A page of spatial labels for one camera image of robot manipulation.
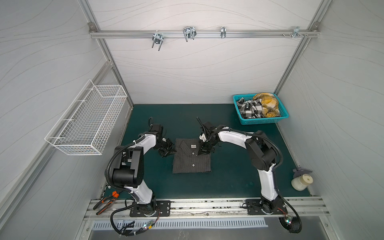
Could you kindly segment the dark grey striped shirt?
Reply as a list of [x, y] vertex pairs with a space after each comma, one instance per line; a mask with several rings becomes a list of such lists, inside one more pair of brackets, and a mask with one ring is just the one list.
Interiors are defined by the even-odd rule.
[[210, 173], [211, 155], [199, 155], [198, 139], [176, 139], [173, 174]]

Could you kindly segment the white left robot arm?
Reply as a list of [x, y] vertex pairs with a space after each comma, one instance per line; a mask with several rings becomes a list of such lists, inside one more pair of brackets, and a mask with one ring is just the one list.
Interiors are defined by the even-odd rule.
[[129, 193], [134, 198], [135, 209], [145, 216], [156, 212], [156, 197], [144, 181], [144, 155], [151, 149], [162, 158], [173, 154], [174, 144], [163, 136], [164, 127], [150, 124], [149, 131], [125, 146], [115, 148], [105, 170], [107, 183], [114, 189]]

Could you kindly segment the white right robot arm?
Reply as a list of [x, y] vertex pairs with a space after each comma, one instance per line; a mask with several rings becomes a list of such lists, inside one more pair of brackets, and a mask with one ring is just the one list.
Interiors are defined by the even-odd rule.
[[231, 143], [247, 150], [251, 164], [258, 170], [261, 183], [259, 202], [247, 200], [242, 206], [249, 215], [263, 213], [265, 215], [282, 214], [279, 218], [281, 226], [289, 233], [302, 231], [302, 221], [294, 207], [282, 196], [277, 186], [276, 169], [284, 158], [278, 146], [264, 132], [256, 133], [235, 130], [220, 125], [215, 127], [210, 122], [202, 123], [197, 118], [202, 133], [199, 136], [199, 155], [207, 155], [220, 143]]

